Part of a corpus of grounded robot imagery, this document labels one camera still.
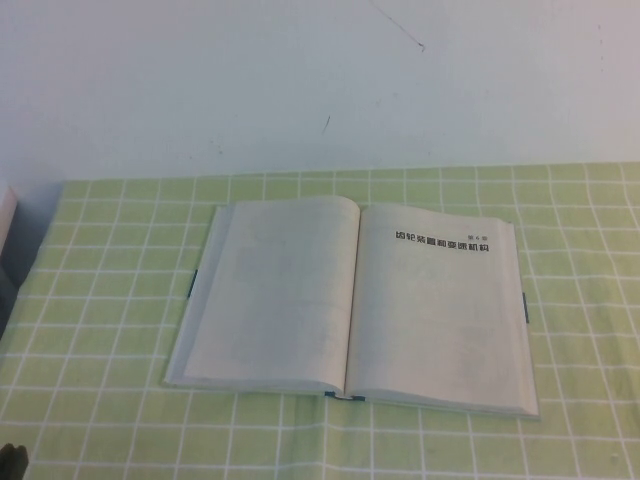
white wall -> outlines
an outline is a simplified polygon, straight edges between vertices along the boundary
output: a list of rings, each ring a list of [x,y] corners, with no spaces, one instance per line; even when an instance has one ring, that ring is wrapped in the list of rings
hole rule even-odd
[[[4,0],[0,166],[640,160],[639,26],[633,0]]]

green plaid tablecloth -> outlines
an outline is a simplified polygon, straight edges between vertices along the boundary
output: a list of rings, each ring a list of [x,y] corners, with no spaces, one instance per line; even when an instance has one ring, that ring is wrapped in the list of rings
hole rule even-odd
[[[518,226],[542,421],[161,378],[216,205],[338,194]],[[31,479],[640,476],[640,164],[66,185],[0,341]]]

open book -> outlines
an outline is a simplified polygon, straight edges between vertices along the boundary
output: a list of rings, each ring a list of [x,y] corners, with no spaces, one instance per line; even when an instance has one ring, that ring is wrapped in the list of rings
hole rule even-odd
[[[514,227],[342,197],[220,208],[165,381],[537,416]]]

